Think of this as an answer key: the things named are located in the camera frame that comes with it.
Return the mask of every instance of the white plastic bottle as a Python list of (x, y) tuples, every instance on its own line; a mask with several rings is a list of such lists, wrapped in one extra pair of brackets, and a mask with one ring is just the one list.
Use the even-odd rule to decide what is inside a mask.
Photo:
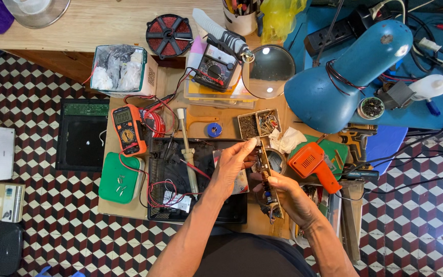
[(415, 101), (430, 99), (443, 94), (443, 75), (432, 74), (408, 86), (416, 94)]

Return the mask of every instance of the human hand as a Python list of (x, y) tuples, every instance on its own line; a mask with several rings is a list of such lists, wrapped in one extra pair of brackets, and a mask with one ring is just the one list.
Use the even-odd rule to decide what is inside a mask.
[[(316, 204), (300, 188), (297, 181), (285, 177), (274, 170), (271, 170), (271, 175), (268, 177), (269, 185), (278, 192), (280, 204), (292, 220), (303, 229), (307, 229), (316, 222), (319, 215), (322, 214)], [(254, 180), (262, 180), (261, 173), (251, 173), (250, 177)], [(261, 183), (253, 191), (257, 193), (262, 188)]]
[(222, 195), (223, 201), (232, 194), (233, 184), (239, 171), (254, 164), (256, 157), (251, 155), (251, 152), (254, 150), (255, 144), (256, 139), (251, 138), (222, 151), (208, 188), (219, 189), (217, 193)]

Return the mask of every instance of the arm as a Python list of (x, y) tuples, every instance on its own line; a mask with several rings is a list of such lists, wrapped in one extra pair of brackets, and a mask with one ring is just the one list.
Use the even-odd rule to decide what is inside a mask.
[(233, 182), (241, 169), (255, 160), (248, 155), (255, 140), (240, 142), (225, 149), (212, 179), (199, 202), (174, 238), (163, 249), (148, 276), (193, 276), (203, 256), (206, 242), (224, 201), (231, 195)]
[[(280, 203), (286, 213), (304, 229), (321, 276), (358, 276), (333, 227), (316, 204), (295, 180), (274, 171), (271, 174), (269, 184), (279, 190)], [(261, 180), (260, 174), (251, 173), (250, 176)], [(258, 186), (254, 191), (261, 189), (262, 186)]]

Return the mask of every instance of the pen holder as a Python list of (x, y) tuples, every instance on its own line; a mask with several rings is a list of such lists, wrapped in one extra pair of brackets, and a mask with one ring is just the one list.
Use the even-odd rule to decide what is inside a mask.
[(250, 35), (257, 29), (255, 12), (248, 15), (235, 15), (223, 7), (225, 27), (239, 35)]

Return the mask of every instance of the qr code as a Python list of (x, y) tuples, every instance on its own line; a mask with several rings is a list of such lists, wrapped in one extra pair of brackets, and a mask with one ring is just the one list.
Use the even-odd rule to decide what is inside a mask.
[(155, 86), (155, 72), (151, 67), (148, 68), (148, 82), (150, 85)]

